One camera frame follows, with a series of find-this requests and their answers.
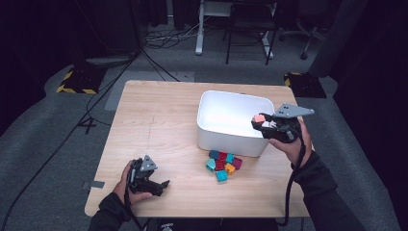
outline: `forearm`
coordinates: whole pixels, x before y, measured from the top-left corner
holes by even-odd
[[[130,217],[119,197],[112,192],[99,204],[99,211],[90,221],[89,231],[118,230],[124,221],[129,220]]]
[[[312,153],[294,181],[304,192],[316,230],[365,230],[337,193],[337,184],[317,153]]]

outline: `floor mat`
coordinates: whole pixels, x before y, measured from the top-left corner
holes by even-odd
[[[304,73],[289,72],[284,76],[285,85],[293,91],[294,97],[327,98],[319,78]]]
[[[129,80],[164,81],[165,79],[169,82],[175,82],[175,80],[165,72],[159,73],[154,71],[126,71],[123,73],[112,87],[111,94],[105,105],[105,110],[116,111],[125,83]],[[194,82],[194,72],[170,72],[170,74],[180,80],[180,82]]]
[[[65,74],[57,92],[97,94],[106,68],[90,68],[87,71],[72,67]]]

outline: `hand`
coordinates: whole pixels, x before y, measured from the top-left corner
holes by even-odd
[[[300,167],[303,167],[305,163],[307,162],[307,160],[309,159],[310,154],[312,153],[312,141],[310,139],[310,134],[307,131],[305,123],[302,120],[299,120],[299,123],[300,123],[300,128],[302,130],[302,137],[306,145],[306,153],[305,153],[305,156],[303,157],[302,163],[300,164]],[[282,143],[279,140],[270,139],[269,143],[272,144],[277,149],[285,152],[288,159],[292,162],[294,166],[296,166],[297,159],[299,158],[299,152],[300,152],[300,146],[301,146],[300,139],[296,139],[296,141],[291,142],[291,143]]]
[[[143,201],[145,199],[148,199],[150,197],[152,197],[152,193],[150,192],[139,192],[139,193],[132,193],[127,187],[126,187],[126,181],[127,181],[127,175],[128,172],[130,170],[130,165],[132,164],[132,161],[130,161],[126,168],[123,170],[122,172],[122,177],[120,178],[120,181],[116,184],[115,188],[114,188],[114,193],[117,194],[117,196],[119,196],[119,199],[122,201],[122,203],[124,204],[125,202],[125,190],[128,191],[129,193],[129,200],[131,205],[134,205],[140,201]]]

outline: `hazard tape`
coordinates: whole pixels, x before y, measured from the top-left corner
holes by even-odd
[[[66,92],[66,93],[87,93],[87,94],[97,94],[98,89],[82,89],[81,87],[78,88],[67,88],[66,85],[69,85],[69,82],[73,82],[73,68],[71,68],[68,73],[65,74],[63,81],[61,82],[60,86],[57,88],[57,92]]]
[[[302,75],[302,73],[299,73],[299,72],[289,72],[289,73],[286,73],[284,76],[283,76],[283,80],[285,81],[285,86],[286,87],[291,87],[291,79],[289,78],[289,75]]]

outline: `white plastic container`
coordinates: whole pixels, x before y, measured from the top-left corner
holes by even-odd
[[[259,157],[268,145],[251,119],[258,113],[272,115],[270,100],[254,95],[208,90],[198,108],[198,146],[248,157]]]

